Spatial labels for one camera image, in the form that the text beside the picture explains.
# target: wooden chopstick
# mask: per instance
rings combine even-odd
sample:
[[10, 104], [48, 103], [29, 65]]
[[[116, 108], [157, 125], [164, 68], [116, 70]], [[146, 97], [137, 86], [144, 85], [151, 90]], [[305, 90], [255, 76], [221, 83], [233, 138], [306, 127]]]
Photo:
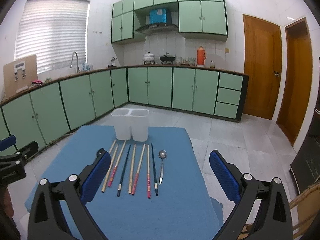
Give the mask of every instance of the wooden chopstick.
[[129, 194], [131, 194], [131, 189], [132, 189], [132, 177], [133, 177], [133, 167], [134, 167], [134, 156], [136, 154], [136, 146], [137, 144], [134, 144], [133, 147], [133, 153], [132, 153], [132, 159], [131, 159], [131, 169], [130, 169], [130, 177], [129, 177]]
[[138, 164], [138, 168], [137, 168], [137, 173], [136, 173], [136, 176], [134, 178], [133, 189], [132, 189], [132, 192], [131, 192], [132, 196], [136, 192], [136, 187], [137, 187], [137, 183], [138, 183], [138, 177], [139, 177], [139, 172], [140, 172], [140, 168], [141, 168], [142, 157], [143, 157], [143, 153], [144, 153], [145, 147], [146, 147], [146, 144], [144, 144], [143, 147], [142, 147], [141, 156], [140, 156], [140, 160], [139, 160], [139, 164]]
[[130, 148], [131, 148], [131, 145], [129, 145], [127, 157], [125, 158], [125, 163], [124, 163], [124, 166], [123, 166], [123, 169], [122, 169], [121, 179], [120, 179], [120, 183], [119, 183], [119, 186], [118, 186], [117, 197], [120, 197], [121, 187], [122, 187], [122, 183], [123, 183], [123, 177], [124, 177], [125, 168], [126, 168], [127, 162], [128, 162], [128, 157], [129, 157], [129, 153], [130, 153]]
[[104, 193], [105, 190], [106, 190], [108, 178], [109, 178], [109, 175], [110, 175], [110, 171], [111, 171], [111, 169], [112, 169], [113, 162], [115, 161], [115, 158], [116, 158], [116, 155], [117, 155], [117, 150], [118, 150], [118, 144], [116, 144], [116, 148], [115, 148], [115, 150], [114, 150], [114, 152], [113, 152], [113, 156], [112, 156], [112, 158], [111, 158], [111, 163], [110, 163], [109, 170], [108, 170], [108, 172], [107, 172], [107, 174], [106, 174], [106, 177], [105, 177], [105, 179], [104, 179], [104, 182], [103, 182], [103, 186], [102, 186], [102, 190], [101, 190], [102, 193]]
[[156, 174], [156, 165], [155, 165], [155, 156], [153, 154], [153, 145], [151, 144], [151, 151], [152, 151], [152, 164], [153, 164], [153, 178], [155, 181], [155, 191], [156, 191], [156, 196], [159, 195], [158, 193], [158, 182], [157, 182], [157, 174]]
[[147, 147], [147, 164], [148, 164], [148, 168], [147, 168], [147, 196], [148, 198], [151, 198], [151, 191], [150, 191], [150, 160], [149, 160], [149, 145]]
[[117, 168], [118, 168], [118, 165], [119, 165], [119, 161], [120, 161], [120, 159], [121, 159], [121, 155], [122, 155], [123, 149], [124, 149], [124, 147], [125, 147], [125, 143], [126, 143], [126, 141], [123, 142], [121, 151], [120, 151], [119, 156], [118, 156], [118, 159], [117, 159], [117, 161], [116, 161], [116, 165], [115, 165], [115, 167], [113, 168], [112, 175], [111, 175], [111, 178], [110, 178], [109, 183], [108, 183], [108, 187], [111, 187], [112, 181], [113, 181], [113, 179], [115, 178], [115, 174], [116, 174], [116, 171], [117, 171]]

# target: spoon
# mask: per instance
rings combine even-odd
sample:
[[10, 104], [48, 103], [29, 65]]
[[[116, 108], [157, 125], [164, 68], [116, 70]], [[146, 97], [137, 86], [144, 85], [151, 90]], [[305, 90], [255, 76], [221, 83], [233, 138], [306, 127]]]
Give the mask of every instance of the spoon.
[[160, 177], [159, 177], [159, 185], [162, 183], [162, 178], [163, 178], [163, 160], [167, 157], [167, 153], [165, 150], [160, 150], [159, 151], [159, 157], [162, 159], [161, 162], [161, 171], [160, 171]]

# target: window blind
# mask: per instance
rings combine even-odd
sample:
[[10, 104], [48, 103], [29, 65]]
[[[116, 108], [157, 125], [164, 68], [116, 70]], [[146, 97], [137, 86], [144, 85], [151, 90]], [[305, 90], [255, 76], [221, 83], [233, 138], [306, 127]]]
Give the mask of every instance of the window blind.
[[70, 67], [74, 51], [79, 64], [86, 62], [89, 4], [86, 0], [27, 0], [19, 23], [15, 60], [36, 54], [38, 73]]

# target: black chopstick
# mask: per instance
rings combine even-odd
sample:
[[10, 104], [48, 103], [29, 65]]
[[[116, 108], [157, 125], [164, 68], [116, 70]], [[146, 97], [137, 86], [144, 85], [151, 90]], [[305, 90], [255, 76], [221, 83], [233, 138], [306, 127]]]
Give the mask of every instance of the black chopstick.
[[127, 162], [128, 162], [128, 157], [129, 157], [130, 148], [131, 148], [131, 145], [129, 145], [129, 149], [128, 149], [127, 157], [125, 158], [125, 163], [124, 163], [124, 166], [123, 166], [123, 169], [122, 169], [121, 179], [120, 179], [120, 183], [119, 183], [119, 186], [118, 186], [118, 193], [117, 193], [117, 197], [120, 197], [120, 192], [121, 192], [121, 187], [122, 187], [122, 182], [123, 182], [124, 172], [125, 172], [125, 168], [126, 168], [126, 166], [127, 166]]
[[157, 183], [155, 156], [153, 155], [153, 145], [152, 144], [151, 144], [151, 151], [152, 151], [153, 178], [155, 179], [155, 191], [156, 191], [156, 196], [158, 196], [159, 193], [158, 193], [158, 183]]

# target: table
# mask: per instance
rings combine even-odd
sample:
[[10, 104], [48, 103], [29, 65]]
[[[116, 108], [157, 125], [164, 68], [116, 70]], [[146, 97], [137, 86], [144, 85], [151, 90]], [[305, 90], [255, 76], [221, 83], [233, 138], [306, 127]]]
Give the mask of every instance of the table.
[[[64, 181], [70, 174], [79, 174], [92, 164], [100, 148], [109, 150], [116, 138], [113, 126], [81, 127], [63, 147], [43, 174], [50, 182]], [[108, 239], [203, 239], [211, 240], [219, 231], [221, 210], [215, 209], [208, 195], [204, 179], [194, 155], [190, 138], [184, 128], [149, 127], [151, 199], [147, 198], [147, 152], [143, 157], [136, 194], [128, 194], [133, 140], [127, 141], [112, 187], [101, 192], [86, 207]], [[167, 152], [164, 160], [164, 179], [159, 196], [153, 187], [151, 143], [153, 143], [156, 171], [159, 176], [159, 150]], [[116, 197], [125, 156], [131, 144], [121, 196]], [[143, 143], [137, 142], [134, 163], [136, 172]], [[25, 205], [30, 211], [37, 185]], [[61, 201], [67, 223], [74, 237], [82, 239], [65, 201]]]

